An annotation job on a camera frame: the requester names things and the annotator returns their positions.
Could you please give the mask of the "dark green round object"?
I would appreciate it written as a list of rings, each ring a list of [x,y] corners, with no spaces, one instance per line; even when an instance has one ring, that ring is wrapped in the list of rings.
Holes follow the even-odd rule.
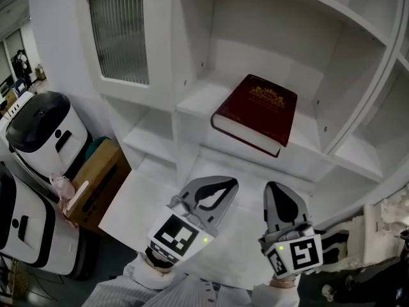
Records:
[[[110,140],[107,136],[99,137],[98,139],[94,140],[86,149],[85,153],[85,161],[87,161],[98,149],[98,147],[105,141]]]

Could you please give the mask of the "white black service robot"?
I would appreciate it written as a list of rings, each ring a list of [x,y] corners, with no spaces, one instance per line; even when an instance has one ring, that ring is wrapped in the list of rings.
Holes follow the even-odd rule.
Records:
[[[0,253],[77,281],[91,277],[99,239],[74,228],[48,197],[0,161]]]
[[[93,142],[68,97],[44,91],[20,105],[5,129],[5,140],[25,167],[45,183],[57,174],[73,180]]]

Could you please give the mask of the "dark red hardcover book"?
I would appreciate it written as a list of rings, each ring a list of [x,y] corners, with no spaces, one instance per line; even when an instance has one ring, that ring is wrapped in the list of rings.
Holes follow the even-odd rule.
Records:
[[[277,158],[287,147],[298,96],[249,74],[210,118],[212,128]]]

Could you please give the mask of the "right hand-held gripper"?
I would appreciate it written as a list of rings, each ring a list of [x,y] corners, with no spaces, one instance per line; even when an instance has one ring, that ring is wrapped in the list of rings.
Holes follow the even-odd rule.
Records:
[[[274,274],[296,276],[321,266],[321,235],[314,231],[311,223],[302,223],[308,220],[307,205],[302,197],[283,184],[268,182],[263,199],[265,222],[270,233],[265,233],[259,243]]]

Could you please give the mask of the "white glass cabinet door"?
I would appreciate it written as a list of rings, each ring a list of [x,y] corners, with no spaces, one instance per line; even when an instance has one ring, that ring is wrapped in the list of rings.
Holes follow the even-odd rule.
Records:
[[[84,58],[101,94],[174,109],[172,0],[75,0]]]

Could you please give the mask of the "person's left forearm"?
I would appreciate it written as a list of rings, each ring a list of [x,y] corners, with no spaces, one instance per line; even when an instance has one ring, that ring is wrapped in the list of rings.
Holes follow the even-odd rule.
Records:
[[[170,286],[178,272],[172,269],[167,273],[160,272],[147,262],[144,253],[138,253],[137,257],[125,266],[123,275],[148,289],[163,290]]]

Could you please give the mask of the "pink fabric bundle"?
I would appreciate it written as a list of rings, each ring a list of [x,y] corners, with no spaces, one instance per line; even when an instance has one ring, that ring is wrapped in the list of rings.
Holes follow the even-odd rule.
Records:
[[[75,187],[65,176],[51,173],[49,181],[61,200],[70,201],[75,196]]]

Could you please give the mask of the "person's white striped shirt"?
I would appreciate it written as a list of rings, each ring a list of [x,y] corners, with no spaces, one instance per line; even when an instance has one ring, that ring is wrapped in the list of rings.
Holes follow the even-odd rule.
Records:
[[[178,276],[163,290],[148,289],[123,274],[100,282],[82,307],[253,307],[252,292],[215,288],[211,281],[174,271]]]

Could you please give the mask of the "pink flat stick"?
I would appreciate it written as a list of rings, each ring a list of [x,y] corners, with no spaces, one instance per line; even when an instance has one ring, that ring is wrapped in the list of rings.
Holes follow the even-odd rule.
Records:
[[[78,188],[78,190],[76,191],[75,195],[73,196],[73,198],[71,198],[68,203],[66,204],[66,208],[64,213],[66,214],[76,203],[76,201],[81,197],[81,195],[83,194],[83,192],[87,189],[89,185],[89,181],[86,180],[82,183],[82,185]]]

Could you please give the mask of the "person's right forearm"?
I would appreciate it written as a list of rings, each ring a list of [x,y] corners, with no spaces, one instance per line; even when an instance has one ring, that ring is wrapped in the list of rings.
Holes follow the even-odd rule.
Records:
[[[269,284],[253,288],[253,307],[298,307],[300,297],[297,291],[299,276],[278,279],[273,276]]]

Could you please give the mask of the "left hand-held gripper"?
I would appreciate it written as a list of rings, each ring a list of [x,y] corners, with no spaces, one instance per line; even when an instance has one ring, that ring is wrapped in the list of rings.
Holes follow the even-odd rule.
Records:
[[[233,177],[193,179],[158,214],[148,233],[148,247],[173,265],[192,258],[218,236],[217,226],[237,192]],[[192,209],[199,209],[199,214]]]

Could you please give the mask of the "brown cardboard box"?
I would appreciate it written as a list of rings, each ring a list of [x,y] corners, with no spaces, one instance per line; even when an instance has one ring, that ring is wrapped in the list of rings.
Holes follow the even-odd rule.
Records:
[[[84,181],[89,185],[66,214],[63,209],[64,215],[73,224],[104,236],[99,224],[131,170],[121,147],[105,140],[73,179],[75,192]]]

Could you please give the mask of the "white desk with shelf hutch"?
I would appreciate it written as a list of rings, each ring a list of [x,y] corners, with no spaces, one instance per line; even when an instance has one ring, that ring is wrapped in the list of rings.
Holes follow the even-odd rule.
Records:
[[[301,195],[317,229],[409,182],[409,0],[172,0],[171,71],[172,111],[102,94],[132,170],[100,227],[136,251],[191,180],[233,177],[219,236],[182,269],[251,288],[271,273],[267,182]],[[211,126],[249,74],[298,96],[277,158]]]

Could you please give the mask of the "white ornate dressing table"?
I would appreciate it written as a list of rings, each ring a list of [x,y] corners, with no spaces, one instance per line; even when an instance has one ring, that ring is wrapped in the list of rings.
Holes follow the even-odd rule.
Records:
[[[338,223],[321,235],[323,265],[309,273],[369,267],[400,256],[409,231],[409,183],[376,205],[365,204],[359,216]]]

